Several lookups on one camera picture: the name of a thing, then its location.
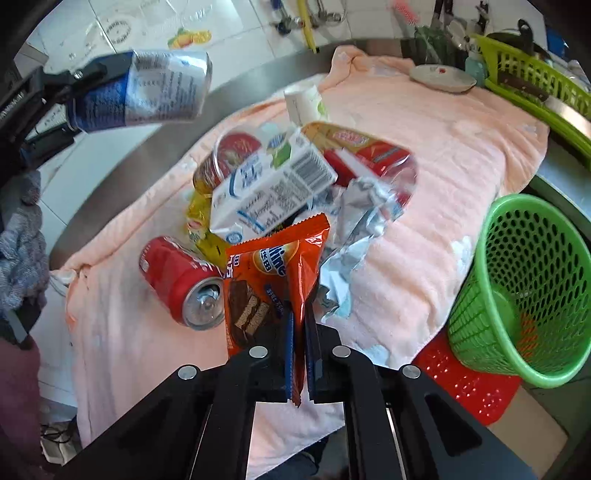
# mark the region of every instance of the yellow hose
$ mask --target yellow hose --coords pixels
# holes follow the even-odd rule
[[[310,50],[312,50],[314,53],[317,53],[316,42],[314,41],[314,35],[312,34],[312,29],[310,28],[311,20],[306,0],[297,0],[297,9],[299,10],[300,18],[304,23],[302,30],[304,31],[306,43],[308,44]]]

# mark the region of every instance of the barcode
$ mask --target barcode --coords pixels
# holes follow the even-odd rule
[[[315,193],[318,193],[319,187],[322,190],[335,180],[335,175],[313,150],[309,150],[303,157],[296,160],[291,168]]]
[[[168,53],[136,53],[135,68],[138,70],[164,70],[168,67]]]

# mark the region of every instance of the stainless steel counter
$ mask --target stainless steel counter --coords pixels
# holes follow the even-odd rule
[[[408,40],[348,42],[370,55],[403,56]],[[85,201],[59,237],[50,255],[50,268],[61,267],[119,212],[139,198],[183,154],[222,119],[268,98],[303,78],[328,73],[338,44],[275,60],[253,69],[214,90],[202,116],[191,124],[165,125],[130,153]],[[591,240],[591,173],[564,148],[550,140],[548,154],[530,186],[560,208]]]

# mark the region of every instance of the orange snack package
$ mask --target orange snack package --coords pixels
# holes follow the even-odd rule
[[[298,406],[304,386],[304,305],[316,283],[329,228],[326,216],[316,215],[271,236],[227,250],[223,286],[228,354],[232,356],[255,345],[272,351],[281,323],[289,322],[285,315],[289,301],[293,327],[289,325],[287,329],[293,332],[293,344],[289,346],[293,355],[285,352],[286,386],[291,391],[289,397]]]

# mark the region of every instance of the crumpled foil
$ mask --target crumpled foil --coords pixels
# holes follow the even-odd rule
[[[390,184],[361,177],[351,180],[347,188],[329,187],[295,220],[297,223],[324,213],[330,222],[314,302],[314,313],[321,322],[333,314],[344,318],[350,315],[351,275],[363,262],[371,241],[382,236],[388,222],[400,217],[402,211]]]

